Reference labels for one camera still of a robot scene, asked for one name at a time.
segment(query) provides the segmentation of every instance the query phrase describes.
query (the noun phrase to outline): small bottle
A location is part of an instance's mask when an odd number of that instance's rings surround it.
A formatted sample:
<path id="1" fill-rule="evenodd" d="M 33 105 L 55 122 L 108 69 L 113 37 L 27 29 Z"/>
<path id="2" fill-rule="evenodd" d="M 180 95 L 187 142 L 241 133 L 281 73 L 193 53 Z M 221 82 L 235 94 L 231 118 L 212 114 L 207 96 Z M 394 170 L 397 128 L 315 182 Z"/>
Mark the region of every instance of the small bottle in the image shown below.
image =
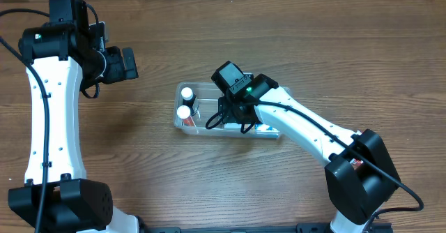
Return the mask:
<path id="1" fill-rule="evenodd" d="M 177 110 L 176 110 L 176 115 L 183 120 L 183 123 L 186 126 L 195 126 L 195 122 L 194 119 L 192 118 L 192 116 L 190 115 L 190 108 L 186 105 L 181 105 Z"/>
<path id="2" fill-rule="evenodd" d="M 190 108 L 191 115 L 194 116 L 198 113 L 198 100 L 191 88 L 185 87 L 181 89 L 181 97 L 183 97 L 183 105 Z"/>

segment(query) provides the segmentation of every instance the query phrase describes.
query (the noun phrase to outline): wooden table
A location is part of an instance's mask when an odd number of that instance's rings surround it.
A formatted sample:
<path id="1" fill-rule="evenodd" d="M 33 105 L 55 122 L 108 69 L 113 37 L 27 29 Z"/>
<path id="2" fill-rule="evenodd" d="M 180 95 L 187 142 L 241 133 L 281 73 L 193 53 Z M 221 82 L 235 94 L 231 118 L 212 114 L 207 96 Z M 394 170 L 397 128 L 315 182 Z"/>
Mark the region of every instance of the wooden table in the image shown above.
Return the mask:
<path id="1" fill-rule="evenodd" d="M 395 232 L 446 227 L 446 0 L 157 0 L 90 2 L 110 45 L 133 47 L 139 79 L 80 97 L 88 178 L 150 226 L 229 227 L 329 222 L 323 169 L 289 139 L 187 136 L 172 124 L 176 85 L 210 82 L 232 60 L 293 90 L 322 117 L 379 133 L 420 213 L 391 213 Z M 48 11 L 47 3 L 3 3 Z M 3 16 L 15 47 L 46 19 Z M 0 232 L 32 232 L 8 208 L 31 143 L 24 66 L 0 49 Z M 386 203 L 415 206 L 398 190 Z"/>

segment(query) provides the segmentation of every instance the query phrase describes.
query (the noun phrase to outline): white bottle cap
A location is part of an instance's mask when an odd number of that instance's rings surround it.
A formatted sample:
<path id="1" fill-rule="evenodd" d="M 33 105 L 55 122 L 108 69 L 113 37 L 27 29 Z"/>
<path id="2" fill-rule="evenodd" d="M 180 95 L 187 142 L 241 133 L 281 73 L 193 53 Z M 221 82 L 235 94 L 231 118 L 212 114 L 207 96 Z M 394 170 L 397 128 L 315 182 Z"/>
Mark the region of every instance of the white bottle cap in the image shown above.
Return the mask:
<path id="1" fill-rule="evenodd" d="M 187 119 L 190 116 L 190 108 L 186 105 L 182 105 L 176 110 L 176 115 L 178 115 L 180 119 Z"/>
<path id="2" fill-rule="evenodd" d="M 181 97 L 185 100 L 192 100 L 192 97 L 194 97 L 194 92 L 192 92 L 192 89 L 189 87 L 185 87 L 181 90 Z"/>

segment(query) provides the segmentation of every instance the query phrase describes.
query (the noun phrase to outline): wood grain surface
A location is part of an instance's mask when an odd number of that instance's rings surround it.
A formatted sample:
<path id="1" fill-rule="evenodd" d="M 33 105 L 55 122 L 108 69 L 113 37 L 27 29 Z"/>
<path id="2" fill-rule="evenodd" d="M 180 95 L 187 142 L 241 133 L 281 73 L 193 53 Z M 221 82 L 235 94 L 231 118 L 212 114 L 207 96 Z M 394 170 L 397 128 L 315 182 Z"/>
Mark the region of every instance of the wood grain surface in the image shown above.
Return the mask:
<path id="1" fill-rule="evenodd" d="M 329 222 L 323 169 L 287 138 L 198 137 L 172 124 L 176 85 L 210 82 L 232 60 L 290 87 L 322 117 L 379 133 L 419 213 L 391 213 L 395 232 L 446 228 L 446 0 L 154 0 L 90 2 L 110 45 L 133 47 L 139 79 L 80 97 L 88 177 L 150 226 L 230 227 Z M 48 11 L 47 3 L 0 10 Z M 17 47 L 46 19 L 14 14 L 0 34 Z M 0 232 L 32 232 L 9 208 L 31 143 L 24 66 L 0 49 Z M 386 203 L 415 206 L 398 190 Z"/>

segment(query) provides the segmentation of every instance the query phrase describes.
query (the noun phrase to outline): clear plastic container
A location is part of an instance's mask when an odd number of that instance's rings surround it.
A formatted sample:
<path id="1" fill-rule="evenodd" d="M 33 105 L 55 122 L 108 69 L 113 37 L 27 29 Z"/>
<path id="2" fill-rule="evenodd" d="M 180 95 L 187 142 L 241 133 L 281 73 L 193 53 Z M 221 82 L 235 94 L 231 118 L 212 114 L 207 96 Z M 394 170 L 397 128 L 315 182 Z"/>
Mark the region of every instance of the clear plastic container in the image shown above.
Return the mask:
<path id="1" fill-rule="evenodd" d="M 181 97 L 181 90 L 189 87 L 197 95 L 198 112 L 192 116 L 195 126 L 187 126 L 183 120 L 176 115 L 176 110 L 183 104 Z M 212 135 L 212 136 L 229 136 L 229 137 L 255 137 L 255 138 L 273 138 L 277 139 L 280 132 L 265 124 L 255 125 L 248 133 L 242 134 L 240 132 L 240 124 L 228 123 L 220 124 L 213 129 L 206 129 L 205 125 L 209 118 L 218 112 L 218 98 L 222 97 L 223 93 L 215 86 L 214 83 L 203 82 L 181 82 L 176 88 L 175 104 L 174 104 L 174 125 L 183 130 L 189 135 Z"/>

